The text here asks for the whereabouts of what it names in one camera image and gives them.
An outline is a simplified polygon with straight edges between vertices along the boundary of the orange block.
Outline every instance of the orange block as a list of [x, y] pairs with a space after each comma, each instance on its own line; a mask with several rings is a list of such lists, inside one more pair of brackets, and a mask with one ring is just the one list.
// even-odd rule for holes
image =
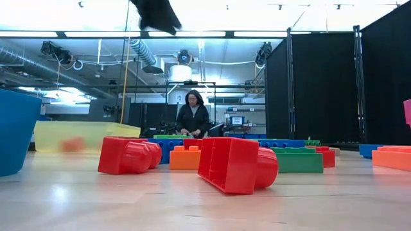
[[170, 152], [170, 170], [197, 170], [200, 163], [200, 150], [198, 146], [176, 146]]
[[372, 151], [375, 166], [411, 171], [411, 146], [383, 146]]

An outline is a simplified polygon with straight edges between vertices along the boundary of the person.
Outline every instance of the person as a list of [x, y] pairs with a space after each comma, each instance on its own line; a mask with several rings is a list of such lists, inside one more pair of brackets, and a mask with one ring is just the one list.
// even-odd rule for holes
[[201, 139], [208, 129], [209, 114], [203, 98], [198, 91], [191, 90], [186, 95], [186, 104], [180, 108], [177, 116], [177, 131]]

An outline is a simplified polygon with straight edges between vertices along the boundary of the fluorescent light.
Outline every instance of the fluorescent light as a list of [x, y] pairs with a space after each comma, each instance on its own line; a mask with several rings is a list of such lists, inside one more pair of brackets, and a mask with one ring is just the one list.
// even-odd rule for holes
[[67, 37], [97, 37], [97, 38], [103, 38], [103, 37], [140, 37], [140, 32], [134, 32], [134, 31], [110, 31], [110, 32], [88, 32], [88, 31], [82, 31], [82, 32], [65, 32], [64, 33]]
[[285, 31], [235, 31], [235, 37], [287, 37]]
[[58, 35], [50, 31], [0, 31], [0, 37], [58, 37]]
[[[148, 32], [151, 37], [172, 37], [169, 33], [162, 31]], [[178, 31], [176, 37], [224, 37], [224, 31]]]
[[70, 92], [73, 94], [76, 94], [77, 96], [84, 96], [84, 92], [78, 90], [77, 88], [74, 87], [61, 87], [61, 90], [64, 90], [66, 92]]

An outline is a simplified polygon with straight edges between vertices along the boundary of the metal frame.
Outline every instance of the metal frame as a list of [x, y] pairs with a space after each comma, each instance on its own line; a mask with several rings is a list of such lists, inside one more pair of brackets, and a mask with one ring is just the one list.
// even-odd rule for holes
[[290, 128], [290, 139], [295, 136], [295, 110], [294, 110], [294, 70], [293, 70], [293, 47], [291, 28], [287, 29], [287, 77], [288, 77], [288, 121]]
[[357, 84], [357, 99], [358, 99], [358, 117], [360, 122], [360, 140], [362, 143], [367, 143], [367, 123], [365, 120], [365, 92], [364, 92], [364, 73], [362, 62], [362, 43], [360, 26], [354, 26], [354, 62], [355, 62], [355, 77]]
[[[216, 102], [216, 89], [217, 89], [217, 84], [216, 82], [201, 82], [201, 84], [213, 84], [214, 85], [214, 121], [217, 121], [217, 102]], [[168, 91], [168, 86], [169, 85], [174, 85], [170, 91]], [[181, 81], [166, 81], [166, 84], [164, 85], [165, 89], [166, 89], [166, 104], [165, 104], [165, 117], [166, 117], [166, 121], [168, 120], [168, 111], [167, 111], [167, 106], [168, 106], [168, 94], [174, 90], [177, 86], [182, 87], [182, 88], [199, 88], [199, 87], [207, 87], [206, 85], [185, 85], [184, 82]]]

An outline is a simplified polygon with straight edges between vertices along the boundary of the black partition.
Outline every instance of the black partition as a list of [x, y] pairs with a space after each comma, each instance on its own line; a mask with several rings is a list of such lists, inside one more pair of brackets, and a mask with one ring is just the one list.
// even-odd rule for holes
[[403, 101], [411, 99], [411, 2], [362, 32], [366, 136], [373, 144], [411, 144]]
[[295, 138], [359, 142], [353, 33], [293, 35]]
[[265, 69], [265, 117], [270, 139], [290, 138], [287, 72], [287, 45], [283, 40], [267, 58]]

